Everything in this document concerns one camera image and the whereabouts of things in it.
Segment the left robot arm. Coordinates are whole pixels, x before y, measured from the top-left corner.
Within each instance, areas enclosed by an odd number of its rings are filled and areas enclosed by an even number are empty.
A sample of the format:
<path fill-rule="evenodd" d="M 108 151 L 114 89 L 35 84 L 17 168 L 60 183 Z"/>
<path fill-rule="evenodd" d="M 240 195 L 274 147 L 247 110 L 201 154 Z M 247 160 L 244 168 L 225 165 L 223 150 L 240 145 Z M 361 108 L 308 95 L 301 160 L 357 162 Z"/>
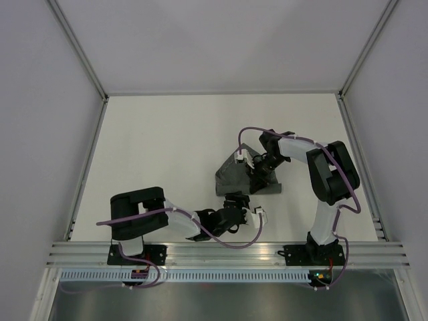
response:
<path fill-rule="evenodd" d="M 112 239 L 122 247 L 122 256 L 132 265 L 146 257 L 143 236 L 164 227 L 172 227 L 190 241 L 209 241 L 226 232 L 236 233 L 246 223 L 250 198 L 241 192 L 226 194 L 218 210 L 191 211 L 188 215 L 175 207 L 160 187 L 121 193 L 110 199 L 109 224 Z"/>

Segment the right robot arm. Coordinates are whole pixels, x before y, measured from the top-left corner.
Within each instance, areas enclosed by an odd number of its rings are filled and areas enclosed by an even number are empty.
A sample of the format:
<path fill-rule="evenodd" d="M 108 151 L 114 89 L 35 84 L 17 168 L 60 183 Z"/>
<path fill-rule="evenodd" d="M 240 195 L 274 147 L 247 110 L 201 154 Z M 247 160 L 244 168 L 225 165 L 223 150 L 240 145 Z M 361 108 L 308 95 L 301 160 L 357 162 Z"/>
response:
<path fill-rule="evenodd" d="M 346 145 L 339 140 L 322 144 L 294 132 L 280 134 L 262 128 L 260 131 L 259 141 L 265 149 L 263 155 L 251 156 L 242 144 L 235 153 L 237 163 L 246 163 L 249 192 L 254 194 L 268 187 L 270 175 L 284 162 L 297 160 L 307 165 L 318 204 L 303 256 L 313 264 L 333 258 L 342 250 L 336 234 L 341 210 L 361 211 L 355 194 L 360 178 Z"/>

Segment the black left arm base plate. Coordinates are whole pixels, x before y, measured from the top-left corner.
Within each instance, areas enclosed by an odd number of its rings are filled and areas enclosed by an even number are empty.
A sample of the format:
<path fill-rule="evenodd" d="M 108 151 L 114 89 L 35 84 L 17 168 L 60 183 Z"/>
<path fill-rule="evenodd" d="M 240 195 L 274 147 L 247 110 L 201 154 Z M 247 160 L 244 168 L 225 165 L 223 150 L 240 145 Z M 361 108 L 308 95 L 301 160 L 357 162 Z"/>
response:
<path fill-rule="evenodd" d="M 150 261 L 155 265 L 164 265 L 167 258 L 167 246 L 165 245 L 145 245 L 143 251 L 136 255 L 127 255 L 129 259 L 123 257 L 119 250 L 119 245 L 111 245 L 107 265 L 128 266 L 128 265 L 147 265 L 142 262 Z"/>

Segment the grey cloth napkin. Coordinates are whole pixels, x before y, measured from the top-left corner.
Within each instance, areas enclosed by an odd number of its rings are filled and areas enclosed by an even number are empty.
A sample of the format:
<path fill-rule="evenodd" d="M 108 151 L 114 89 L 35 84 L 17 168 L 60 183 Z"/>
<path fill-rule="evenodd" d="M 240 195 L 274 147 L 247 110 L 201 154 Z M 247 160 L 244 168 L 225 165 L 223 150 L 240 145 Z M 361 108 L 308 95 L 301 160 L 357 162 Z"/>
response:
<path fill-rule="evenodd" d="M 218 197 L 226 194 L 241 192 L 251 195 L 250 178 L 247 174 L 247 163 L 237 163 L 235 154 L 237 150 L 224 161 L 215 173 L 215 193 Z M 282 193 L 282 184 L 273 172 L 268 177 L 268 186 L 254 193 L 254 195 L 277 195 Z"/>

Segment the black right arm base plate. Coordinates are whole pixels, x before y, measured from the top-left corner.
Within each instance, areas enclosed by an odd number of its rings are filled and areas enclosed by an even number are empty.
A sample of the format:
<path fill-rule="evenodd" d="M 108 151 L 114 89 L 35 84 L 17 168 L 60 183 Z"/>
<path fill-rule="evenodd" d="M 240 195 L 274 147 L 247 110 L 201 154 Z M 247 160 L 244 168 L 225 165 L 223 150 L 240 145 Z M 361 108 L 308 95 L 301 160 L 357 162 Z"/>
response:
<path fill-rule="evenodd" d="M 308 244 L 283 246 L 283 257 L 287 266 L 343 266 L 345 254 L 343 247 L 334 243 L 310 247 Z"/>

